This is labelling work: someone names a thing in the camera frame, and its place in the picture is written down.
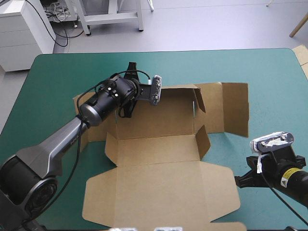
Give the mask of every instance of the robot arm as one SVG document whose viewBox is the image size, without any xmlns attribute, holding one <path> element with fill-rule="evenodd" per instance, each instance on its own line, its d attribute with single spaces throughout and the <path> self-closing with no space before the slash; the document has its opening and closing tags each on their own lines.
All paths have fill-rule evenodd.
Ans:
<svg viewBox="0 0 308 231">
<path fill-rule="evenodd" d="M 236 185 L 240 188 L 270 186 L 308 207 L 308 173 L 302 170 L 306 162 L 304 157 L 295 155 L 293 141 L 289 132 L 275 132 L 252 140 L 251 149 L 259 156 L 247 157 L 251 170 L 235 177 Z"/>
<path fill-rule="evenodd" d="M 129 63 L 124 77 L 113 74 L 100 82 L 96 93 L 79 106 L 79 115 L 40 144 L 21 149 L 0 168 L 0 226 L 6 231 L 37 229 L 33 220 L 41 214 L 57 190 L 56 176 L 62 175 L 65 151 L 90 127 L 100 125 L 119 108 L 119 116 L 131 117 L 137 100 L 157 105 L 161 77 L 141 84 L 136 64 Z"/>
</svg>

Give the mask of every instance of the wooden stick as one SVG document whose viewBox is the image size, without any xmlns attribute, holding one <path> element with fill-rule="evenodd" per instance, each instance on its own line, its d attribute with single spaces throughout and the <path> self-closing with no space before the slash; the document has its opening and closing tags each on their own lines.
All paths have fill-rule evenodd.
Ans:
<svg viewBox="0 0 308 231">
<path fill-rule="evenodd" d="M 303 17 L 303 19 L 297 24 L 297 26 L 294 28 L 294 30 L 290 33 L 290 37 L 293 38 L 293 36 L 302 28 L 302 26 L 306 23 L 308 20 L 308 13 Z"/>
</svg>

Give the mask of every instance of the green table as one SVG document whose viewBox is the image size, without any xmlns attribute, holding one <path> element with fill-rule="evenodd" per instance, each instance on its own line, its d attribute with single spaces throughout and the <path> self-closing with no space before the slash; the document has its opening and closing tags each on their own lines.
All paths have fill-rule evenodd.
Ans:
<svg viewBox="0 0 308 231">
<path fill-rule="evenodd" d="M 307 79 L 291 50 L 267 49 L 40 55 L 0 136 L 0 161 L 37 144 L 72 119 L 72 98 L 114 72 L 125 70 L 129 61 L 137 62 L 139 69 L 151 75 L 161 75 L 163 85 L 249 83 L 250 137 L 211 134 L 212 147 L 204 161 L 228 166 L 235 175 L 242 175 L 249 169 L 245 158 L 251 155 L 250 140 L 281 130 L 292 132 L 295 153 L 308 157 Z M 76 145 L 64 157 L 60 187 L 75 154 Z M 38 221 L 49 229 L 103 229 L 81 216 L 85 182 L 114 167 L 104 155 L 104 142 L 88 145 L 66 191 Z M 284 229 L 287 225 L 305 228 L 269 189 L 246 188 L 239 190 L 239 195 L 241 208 L 219 222 L 241 221 L 249 229 Z M 308 218 L 305 207 L 289 198 L 287 201 Z"/>
</svg>

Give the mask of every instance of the gray floor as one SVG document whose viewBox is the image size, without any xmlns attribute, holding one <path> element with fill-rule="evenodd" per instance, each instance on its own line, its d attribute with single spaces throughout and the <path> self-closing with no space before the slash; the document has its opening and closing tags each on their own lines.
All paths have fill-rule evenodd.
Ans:
<svg viewBox="0 0 308 231">
<path fill-rule="evenodd" d="M 294 38 L 289 33 L 307 13 L 308 0 L 154 0 L 155 11 L 142 0 L 144 31 L 137 23 L 91 27 L 70 40 L 55 53 L 186 51 L 254 48 L 294 48 L 308 46 L 308 24 Z M 84 0 L 88 14 L 105 13 L 106 0 Z M 135 0 L 126 0 L 123 11 L 136 8 Z M 66 28 L 70 35 L 82 28 Z M 11 111 L 27 71 L 4 74 L 0 69 L 0 131 Z"/>
</svg>

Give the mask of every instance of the cardboard box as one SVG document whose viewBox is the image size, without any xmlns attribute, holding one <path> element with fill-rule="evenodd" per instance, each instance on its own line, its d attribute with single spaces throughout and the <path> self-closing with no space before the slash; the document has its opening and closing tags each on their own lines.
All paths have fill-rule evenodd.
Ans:
<svg viewBox="0 0 308 231">
<path fill-rule="evenodd" d="M 158 106 L 139 101 L 132 118 L 112 114 L 83 138 L 83 146 L 106 139 L 117 165 L 87 181 L 83 218 L 139 231 L 246 230 L 211 223 L 240 200 L 231 169 L 200 160 L 210 148 L 206 129 L 248 136 L 248 108 L 247 84 L 210 83 L 164 88 Z"/>
<path fill-rule="evenodd" d="M 301 65 L 306 78 L 308 79 L 308 49 L 305 45 L 300 45 L 293 48 L 293 51 L 298 59 L 299 64 Z"/>
</svg>

